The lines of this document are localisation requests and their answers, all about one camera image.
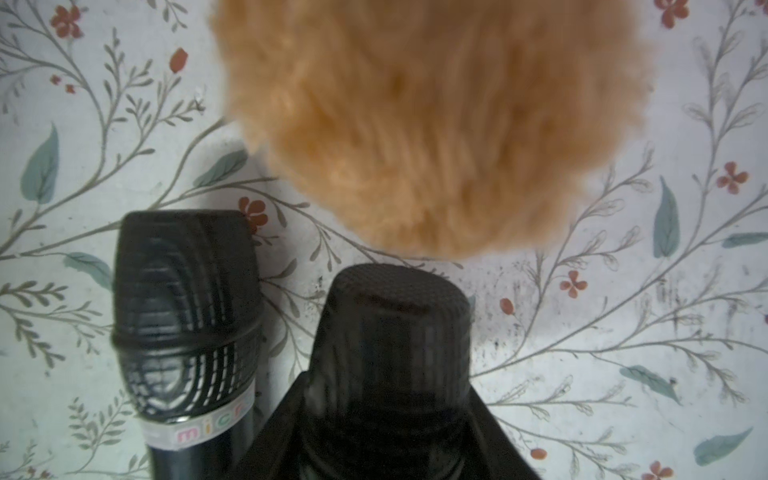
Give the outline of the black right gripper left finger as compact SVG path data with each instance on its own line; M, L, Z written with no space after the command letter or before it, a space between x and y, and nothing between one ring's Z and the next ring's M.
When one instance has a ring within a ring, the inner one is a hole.
M227 480L298 480L301 451L299 421L308 373L301 373L286 392Z

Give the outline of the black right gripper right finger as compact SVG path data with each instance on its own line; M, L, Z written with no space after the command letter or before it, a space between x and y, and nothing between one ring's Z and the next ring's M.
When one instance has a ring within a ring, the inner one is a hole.
M473 387L464 440L464 478L539 480Z

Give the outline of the brown gingerbread plush toy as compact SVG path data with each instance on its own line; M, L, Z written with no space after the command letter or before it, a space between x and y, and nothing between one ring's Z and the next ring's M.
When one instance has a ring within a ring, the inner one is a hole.
M219 1L211 27L246 145L398 256L551 243L651 91L632 1Z

